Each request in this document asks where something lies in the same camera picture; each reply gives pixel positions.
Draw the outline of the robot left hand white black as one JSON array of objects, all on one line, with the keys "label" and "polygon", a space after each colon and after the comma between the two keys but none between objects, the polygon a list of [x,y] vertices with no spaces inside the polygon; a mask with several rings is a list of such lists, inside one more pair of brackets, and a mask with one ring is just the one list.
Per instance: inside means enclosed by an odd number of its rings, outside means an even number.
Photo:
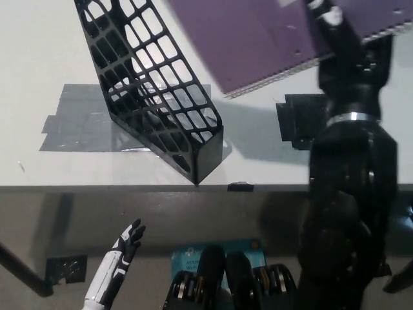
[{"label": "robot left hand white black", "polygon": [[146,227],[141,219],[130,224],[105,254],[85,295],[83,309],[110,309],[141,246]]}]

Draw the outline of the robot right hand white black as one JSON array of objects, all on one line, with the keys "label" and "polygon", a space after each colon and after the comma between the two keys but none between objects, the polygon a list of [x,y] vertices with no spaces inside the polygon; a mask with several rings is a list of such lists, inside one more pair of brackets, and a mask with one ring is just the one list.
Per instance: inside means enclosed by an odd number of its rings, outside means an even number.
[{"label": "robot right hand white black", "polygon": [[350,65],[360,65],[364,60],[365,51],[343,10],[332,1],[306,3],[323,39],[334,55]]}]

